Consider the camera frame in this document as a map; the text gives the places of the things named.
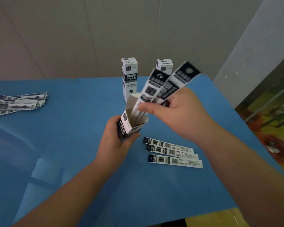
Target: blue tablecloth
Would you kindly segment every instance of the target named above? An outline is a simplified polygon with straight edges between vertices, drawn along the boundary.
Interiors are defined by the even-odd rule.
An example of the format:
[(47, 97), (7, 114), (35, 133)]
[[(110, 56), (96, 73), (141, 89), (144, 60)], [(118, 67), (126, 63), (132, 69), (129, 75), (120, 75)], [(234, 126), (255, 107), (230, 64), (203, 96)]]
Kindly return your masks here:
[[(138, 90), (146, 79), (138, 78)], [(281, 172), (207, 76), (188, 87), (216, 122)], [(107, 120), (125, 108), (121, 77), (0, 81), (4, 95), (45, 91), (50, 97), (42, 108), (0, 116), (0, 226), (23, 217), (93, 161)], [(147, 226), (237, 206), (197, 145), (152, 115), (140, 133), (79, 226)], [(204, 169), (148, 163), (144, 136), (194, 148)]]

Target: person's left hand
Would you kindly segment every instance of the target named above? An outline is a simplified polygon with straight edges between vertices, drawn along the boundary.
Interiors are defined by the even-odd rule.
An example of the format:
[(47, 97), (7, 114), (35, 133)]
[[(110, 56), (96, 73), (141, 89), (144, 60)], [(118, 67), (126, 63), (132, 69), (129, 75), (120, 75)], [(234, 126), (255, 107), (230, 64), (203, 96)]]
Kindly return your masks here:
[(121, 116), (114, 116), (108, 120), (94, 160), (108, 174), (112, 174), (119, 168), (129, 148), (140, 136), (140, 133), (134, 133), (122, 143), (117, 133), (117, 122), (120, 118)]

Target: person's right hand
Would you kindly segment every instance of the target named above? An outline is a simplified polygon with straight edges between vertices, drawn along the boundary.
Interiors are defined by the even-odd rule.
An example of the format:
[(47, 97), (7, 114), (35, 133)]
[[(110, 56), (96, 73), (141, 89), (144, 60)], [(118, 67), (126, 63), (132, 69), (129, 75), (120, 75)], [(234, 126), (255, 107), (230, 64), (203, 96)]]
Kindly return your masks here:
[(204, 138), (208, 128), (215, 124), (195, 93), (187, 87), (178, 90), (168, 101), (169, 107), (156, 103), (141, 103), (138, 110), (155, 115), (174, 132), (193, 142)]

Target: forearm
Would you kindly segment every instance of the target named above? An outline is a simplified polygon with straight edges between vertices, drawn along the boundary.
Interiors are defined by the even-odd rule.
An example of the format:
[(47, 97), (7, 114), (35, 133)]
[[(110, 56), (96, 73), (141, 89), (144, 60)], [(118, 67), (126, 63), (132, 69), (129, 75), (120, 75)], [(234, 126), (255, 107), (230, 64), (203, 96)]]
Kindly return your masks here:
[(109, 176), (92, 162), (14, 226), (76, 226)]
[(195, 142), (246, 221), (251, 226), (284, 226), (284, 177), (218, 124), (208, 126), (203, 135)]

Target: wall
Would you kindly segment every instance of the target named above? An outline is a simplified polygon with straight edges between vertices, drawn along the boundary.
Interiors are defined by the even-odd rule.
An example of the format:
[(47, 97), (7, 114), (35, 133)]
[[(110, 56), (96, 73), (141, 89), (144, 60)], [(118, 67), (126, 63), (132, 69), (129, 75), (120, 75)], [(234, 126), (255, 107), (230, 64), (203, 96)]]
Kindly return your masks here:
[(214, 83), (236, 107), (283, 59), (284, 0), (264, 0)]
[(0, 0), (0, 80), (139, 75), (157, 58), (214, 79), (263, 0)]

